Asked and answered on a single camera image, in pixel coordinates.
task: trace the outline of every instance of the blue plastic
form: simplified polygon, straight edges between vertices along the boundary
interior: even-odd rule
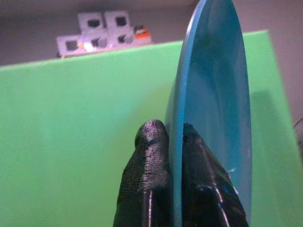
[[[169,99],[166,126],[173,175],[173,222],[182,226],[183,124],[204,138],[231,180],[250,221],[251,126],[246,57],[231,0],[201,0],[190,20]]]

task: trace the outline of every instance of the ceiling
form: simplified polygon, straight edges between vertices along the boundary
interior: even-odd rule
[[[0,17],[38,17],[80,11],[153,9],[191,5],[196,0],[0,0]]]

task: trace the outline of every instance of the gray wall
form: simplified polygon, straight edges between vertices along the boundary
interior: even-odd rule
[[[293,121],[303,117],[303,0],[233,0],[242,30],[268,29]]]
[[[182,40],[193,6],[129,11],[132,24],[144,24],[155,43]],[[0,65],[55,58],[56,37],[79,34],[77,15],[0,20]]]

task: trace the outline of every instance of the blue plate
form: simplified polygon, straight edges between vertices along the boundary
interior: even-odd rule
[[[198,130],[223,167],[230,171],[249,222],[250,99],[243,37],[231,0],[201,0],[182,46],[166,116],[174,227],[182,226],[184,123]]]

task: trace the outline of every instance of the green board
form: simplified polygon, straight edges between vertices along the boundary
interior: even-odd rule
[[[245,34],[252,227],[303,226],[303,175],[266,32]],[[0,226],[110,227],[139,126],[164,120],[181,42],[0,69]]]

